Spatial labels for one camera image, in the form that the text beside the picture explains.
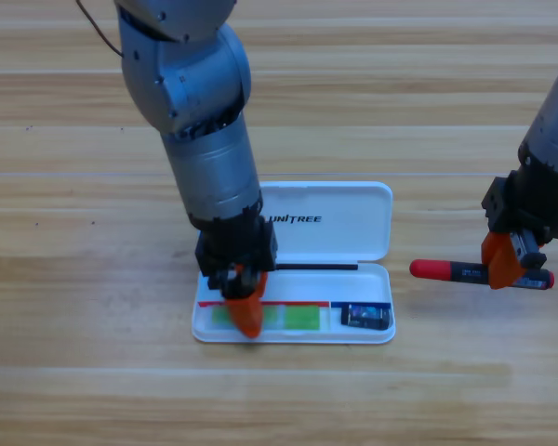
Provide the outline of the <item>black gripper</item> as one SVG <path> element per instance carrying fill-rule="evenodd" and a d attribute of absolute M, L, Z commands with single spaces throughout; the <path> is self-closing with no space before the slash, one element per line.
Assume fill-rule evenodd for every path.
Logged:
<path fill-rule="evenodd" d="M 510 287 L 525 269 L 541 269 L 542 244 L 558 241 L 558 173 L 518 169 L 495 177 L 484 199 L 490 231 L 482 242 L 482 263 L 491 289 Z"/>
<path fill-rule="evenodd" d="M 202 223 L 195 248 L 199 269 L 211 290 L 225 297 L 234 326 L 246 337 L 259 336 L 261 299 L 268 272 L 276 270 L 273 223 L 258 212 Z"/>

